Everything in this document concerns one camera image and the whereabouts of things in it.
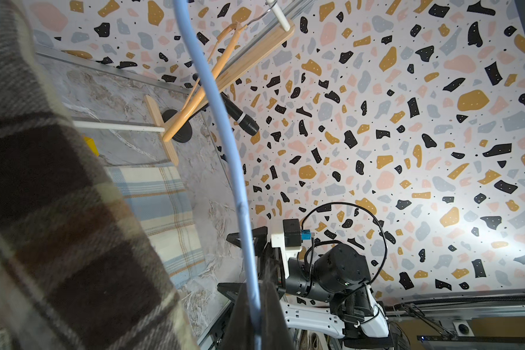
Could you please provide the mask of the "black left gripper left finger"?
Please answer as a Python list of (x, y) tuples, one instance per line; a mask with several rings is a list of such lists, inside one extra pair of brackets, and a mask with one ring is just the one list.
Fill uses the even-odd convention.
[(253, 326), (250, 318), (249, 299), (246, 284), (243, 298), (232, 303), (230, 319), (224, 331), (220, 349), (253, 349)]

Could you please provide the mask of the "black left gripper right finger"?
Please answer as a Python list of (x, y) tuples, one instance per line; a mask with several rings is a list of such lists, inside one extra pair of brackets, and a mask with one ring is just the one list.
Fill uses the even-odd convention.
[(260, 286), (261, 296), (261, 349), (294, 349), (275, 285), (264, 281)]

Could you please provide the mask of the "light blue wire hanger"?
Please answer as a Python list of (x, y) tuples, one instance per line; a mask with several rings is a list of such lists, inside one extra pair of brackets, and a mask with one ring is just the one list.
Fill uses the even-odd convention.
[[(179, 30), (192, 58), (194, 67), (198, 73), (199, 66), (203, 67), (204, 64), (195, 64), (195, 61), (193, 60), (194, 58), (200, 58), (200, 52), (202, 51), (190, 23), (188, 2), (175, 1), (174, 11), (176, 13)], [(253, 349), (261, 349), (260, 289), (258, 284), (258, 272), (255, 249), (253, 245), (252, 228), (248, 210), (248, 199), (242, 171), (242, 160), (236, 147), (233, 131), (218, 87), (212, 90), (213, 88), (214, 86), (210, 85), (210, 87), (207, 88), (206, 93), (209, 100), (209, 107), (212, 110), (216, 126), (222, 138), (223, 149), (227, 157), (227, 163), (230, 172), (233, 197), (236, 204), (236, 215), (238, 218), (239, 236), (246, 274), (245, 284), (249, 299), (250, 318), (253, 326)]]

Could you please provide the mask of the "brown plaid fringed scarf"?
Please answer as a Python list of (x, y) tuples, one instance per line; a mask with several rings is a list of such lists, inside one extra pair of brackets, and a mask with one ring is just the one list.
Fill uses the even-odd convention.
[(0, 1), (0, 325), (10, 349), (196, 349), (139, 221)]

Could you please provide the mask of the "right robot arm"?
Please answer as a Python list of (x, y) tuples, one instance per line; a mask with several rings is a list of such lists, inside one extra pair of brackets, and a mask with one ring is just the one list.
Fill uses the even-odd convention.
[(298, 220), (285, 220), (275, 232), (252, 231), (258, 262), (260, 323), (252, 324), (248, 287), (220, 283), (232, 303), (221, 335), (221, 349), (294, 349), (291, 329), (321, 333), (335, 348), (392, 349), (394, 340), (383, 306), (373, 297), (365, 257), (333, 240), (315, 257), (319, 242)]

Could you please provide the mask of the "blue plaid scarf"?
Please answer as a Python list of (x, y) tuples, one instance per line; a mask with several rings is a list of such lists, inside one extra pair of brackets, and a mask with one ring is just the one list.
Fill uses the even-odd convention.
[(177, 289), (206, 269), (193, 209), (173, 163), (110, 166), (106, 173), (140, 221)]

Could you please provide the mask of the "yellow block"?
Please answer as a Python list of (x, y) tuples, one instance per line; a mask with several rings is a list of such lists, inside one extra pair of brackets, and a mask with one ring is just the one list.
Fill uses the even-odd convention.
[(86, 142), (86, 144), (89, 147), (89, 149), (91, 150), (91, 152), (96, 157), (99, 157), (99, 151), (98, 151), (98, 148), (96, 147), (95, 141), (92, 138), (86, 137), (86, 136), (84, 137), (84, 141)]

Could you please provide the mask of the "white lower rack rod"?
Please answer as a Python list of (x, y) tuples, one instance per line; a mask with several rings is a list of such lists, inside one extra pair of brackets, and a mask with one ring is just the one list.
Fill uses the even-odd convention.
[(162, 134), (165, 132), (165, 128), (151, 126), (151, 125), (131, 125), (123, 123), (100, 123), (84, 120), (74, 121), (74, 125), (77, 128), (86, 129), (97, 129), (97, 130), (113, 130), (113, 131), (140, 131), (140, 132), (152, 132)]

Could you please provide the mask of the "white rack rod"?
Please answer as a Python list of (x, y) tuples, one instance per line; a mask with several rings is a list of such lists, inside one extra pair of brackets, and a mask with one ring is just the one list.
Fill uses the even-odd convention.
[(113, 130), (113, 131), (140, 131), (140, 132), (152, 132), (162, 134), (165, 132), (165, 128), (151, 126), (151, 125), (131, 125), (123, 123), (100, 123), (84, 120), (74, 121), (74, 125), (77, 128), (86, 129), (97, 129), (97, 130)]
[(269, 6), (269, 10), (274, 13), (279, 25), (285, 32), (288, 32), (291, 28), (289, 20), (286, 18), (283, 10), (279, 6), (278, 0), (266, 0), (266, 4)]

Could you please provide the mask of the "white top rack rod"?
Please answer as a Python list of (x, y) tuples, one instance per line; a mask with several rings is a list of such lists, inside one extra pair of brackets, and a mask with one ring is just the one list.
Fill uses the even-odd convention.
[(283, 10), (279, 6), (278, 0), (266, 0), (266, 4), (269, 6), (269, 10), (274, 13), (279, 25), (285, 32), (288, 32), (291, 28), (289, 20), (286, 18)]

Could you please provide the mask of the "wooden clothes rack frame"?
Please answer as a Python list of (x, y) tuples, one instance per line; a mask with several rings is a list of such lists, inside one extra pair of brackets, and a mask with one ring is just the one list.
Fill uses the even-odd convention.
[[(263, 38), (256, 43), (253, 48), (249, 49), (232, 64), (229, 64), (228, 61), (235, 50), (242, 32), (247, 29), (248, 25), (234, 22), (225, 28), (223, 33), (217, 37), (217, 42), (223, 41), (229, 34), (233, 36), (231, 37), (230, 44), (226, 47), (224, 53), (211, 70), (218, 90), (222, 92), (242, 77), (249, 69), (256, 66), (262, 59), (269, 56), (283, 42), (287, 41), (294, 34), (295, 25), (290, 19), (286, 20), (286, 24), (289, 26), (288, 30), (284, 30), (282, 26), (278, 25), (275, 29), (272, 29), (269, 34), (263, 35)], [(188, 118), (192, 117), (194, 113), (198, 112), (201, 107), (208, 103), (205, 89), (194, 85), (185, 102), (185, 106), (167, 122), (163, 121), (160, 107), (153, 97), (146, 95), (144, 97), (144, 103), (146, 104), (150, 117), (154, 121), (154, 125), (160, 128), (160, 141), (162, 141), (162, 146), (167, 158), (175, 166), (178, 166), (179, 158), (171, 138), (176, 135), (180, 127), (185, 125)]]

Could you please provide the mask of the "aluminium corner post left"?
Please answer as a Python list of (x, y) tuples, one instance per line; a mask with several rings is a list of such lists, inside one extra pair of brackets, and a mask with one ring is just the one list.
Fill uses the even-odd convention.
[(45, 58), (53, 59), (56, 61), (61, 61), (67, 64), (73, 64), (76, 66), (85, 67), (87, 69), (92, 69), (94, 71), (99, 71), (101, 73), (110, 74), (116, 77), (122, 77), (129, 80), (137, 81), (147, 85), (152, 85), (155, 87), (160, 87), (165, 90), (173, 91), (176, 93), (187, 93), (184, 87), (179, 87), (171, 83), (165, 83), (160, 80), (156, 80), (150, 77), (145, 77), (140, 74), (136, 74), (132, 71), (125, 71), (124, 69), (117, 69), (113, 66), (108, 66), (104, 64), (97, 63), (92, 60), (87, 60), (85, 58), (80, 58), (75, 55), (71, 55), (65, 52), (54, 50), (52, 48), (47, 48), (43, 45), (35, 45), (35, 51), (37, 55), (40, 55)]

